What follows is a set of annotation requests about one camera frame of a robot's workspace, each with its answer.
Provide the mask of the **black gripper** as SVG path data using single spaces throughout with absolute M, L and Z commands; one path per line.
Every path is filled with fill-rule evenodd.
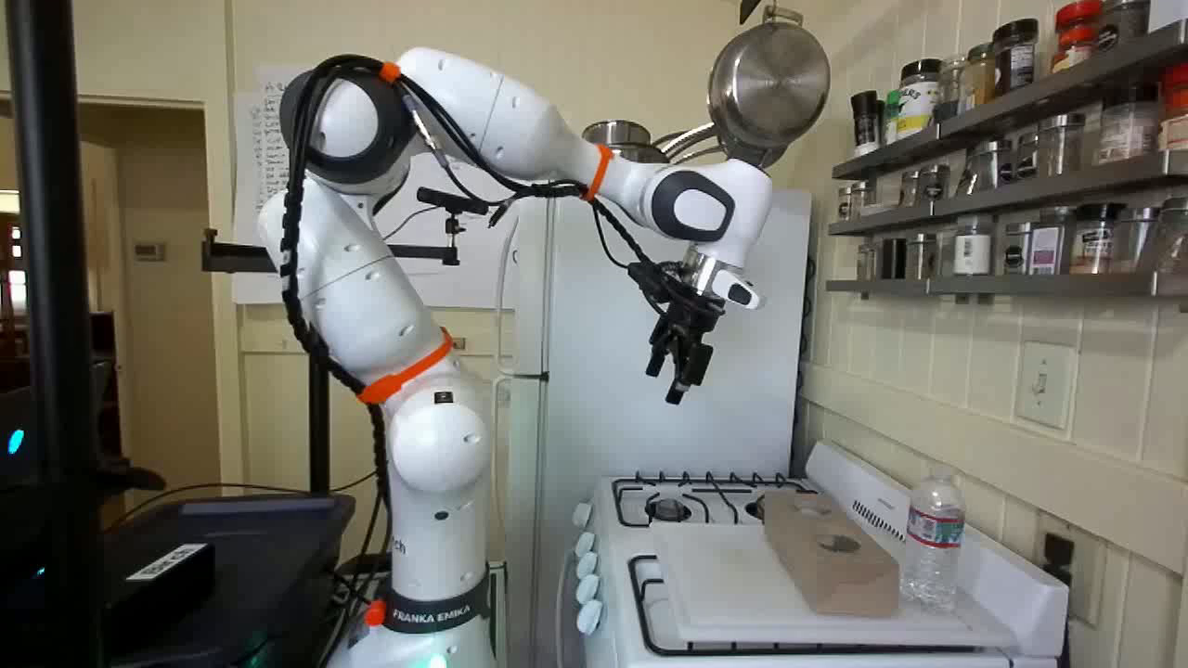
M 708 372 L 712 348 L 701 340 L 715 326 L 727 306 L 753 307 L 757 290 L 730 268 L 712 268 L 708 290 L 697 290 L 697 268 L 684 262 L 640 262 L 637 290 L 656 311 L 647 377 L 659 377 L 665 358 L 673 352 L 674 372 L 665 403 L 678 404 Z

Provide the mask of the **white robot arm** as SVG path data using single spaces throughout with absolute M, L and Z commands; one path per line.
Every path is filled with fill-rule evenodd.
M 637 164 L 577 137 L 523 81 L 439 48 L 329 56 L 280 98 L 284 186 L 257 226 L 280 278 L 289 331 L 371 411 L 389 498 L 389 578 L 327 668 L 493 668 L 487 392 L 451 358 L 376 226 L 420 155 L 471 164 L 523 196 L 575 196 L 608 225 L 678 241 L 678 262 L 628 274 L 656 307 L 649 364 L 690 392 L 741 278 L 772 178 L 746 159 Z

